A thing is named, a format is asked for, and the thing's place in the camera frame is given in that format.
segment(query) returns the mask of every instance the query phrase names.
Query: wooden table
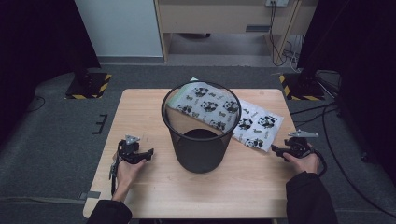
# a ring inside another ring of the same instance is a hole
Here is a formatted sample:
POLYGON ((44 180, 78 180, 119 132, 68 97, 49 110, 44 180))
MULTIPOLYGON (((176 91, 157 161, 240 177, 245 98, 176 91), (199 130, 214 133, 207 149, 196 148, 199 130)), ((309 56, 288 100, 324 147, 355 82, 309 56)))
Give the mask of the wooden table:
MULTIPOLYGON (((286 217, 285 184, 291 166, 274 152, 244 146, 232 139, 214 171, 195 174, 177 161, 170 133, 161 117, 163 97, 170 90, 126 90, 122 94, 99 161, 83 214, 89 217, 98 200, 110 199, 108 179, 112 156, 125 134, 139 136, 140 150, 154 147, 152 161, 142 169, 125 204, 134 218, 277 218, 286 217)), ((279 90, 232 90, 240 99, 284 117, 274 142, 284 146, 295 131, 279 90)))

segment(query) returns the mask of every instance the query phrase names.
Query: person's right hand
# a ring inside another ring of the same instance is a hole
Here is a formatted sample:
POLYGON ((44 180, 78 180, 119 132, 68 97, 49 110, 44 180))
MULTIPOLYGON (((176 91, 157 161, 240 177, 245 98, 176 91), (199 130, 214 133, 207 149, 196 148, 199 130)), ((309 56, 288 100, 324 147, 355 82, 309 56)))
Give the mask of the person's right hand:
MULTIPOLYGON (((117 157, 117 152, 113 156, 113 160, 117 157)), ((137 174, 146 164, 146 160, 140 161, 138 164, 130 164, 127 161, 120 161, 117 169, 117 188, 111 200, 123 202, 129 189, 137 178, 137 174)))
POLYGON ((294 170, 296 171, 297 174, 300 174, 304 171, 307 173, 318 173, 318 168, 320 165, 320 160, 315 153, 311 153, 308 156, 298 159, 293 156, 291 156, 289 153, 283 153, 283 157, 290 161, 290 163, 293 165, 294 170))

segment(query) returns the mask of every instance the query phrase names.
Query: mesh trash can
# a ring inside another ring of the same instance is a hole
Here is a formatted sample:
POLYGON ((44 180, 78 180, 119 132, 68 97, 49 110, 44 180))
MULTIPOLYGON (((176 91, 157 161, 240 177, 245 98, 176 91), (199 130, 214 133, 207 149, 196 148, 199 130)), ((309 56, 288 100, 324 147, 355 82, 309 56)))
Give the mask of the mesh trash can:
POLYGON ((163 121, 185 169, 202 174, 219 166, 241 118, 240 108, 233 92, 213 82, 187 82, 165 95, 163 121))

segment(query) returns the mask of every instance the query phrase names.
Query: cabinet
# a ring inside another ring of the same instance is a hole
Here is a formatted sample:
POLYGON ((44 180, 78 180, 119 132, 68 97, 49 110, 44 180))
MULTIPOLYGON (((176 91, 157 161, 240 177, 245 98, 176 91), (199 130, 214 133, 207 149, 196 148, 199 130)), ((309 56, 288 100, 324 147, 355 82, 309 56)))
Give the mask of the cabinet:
POLYGON ((304 35, 318 0, 289 0, 286 7, 267 7, 263 0, 155 0, 157 20, 167 60, 172 33, 263 33, 268 46, 271 17, 276 48, 283 51, 289 35, 304 35))

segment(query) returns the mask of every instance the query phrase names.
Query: electrical outlet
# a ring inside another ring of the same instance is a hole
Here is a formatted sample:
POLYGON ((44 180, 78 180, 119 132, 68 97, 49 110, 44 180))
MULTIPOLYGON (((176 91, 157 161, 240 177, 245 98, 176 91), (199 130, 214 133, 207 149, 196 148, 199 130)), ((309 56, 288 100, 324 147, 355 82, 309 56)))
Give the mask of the electrical outlet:
POLYGON ((266 0, 265 5, 267 7, 272 7, 275 4, 276 7, 286 7, 289 0, 266 0))

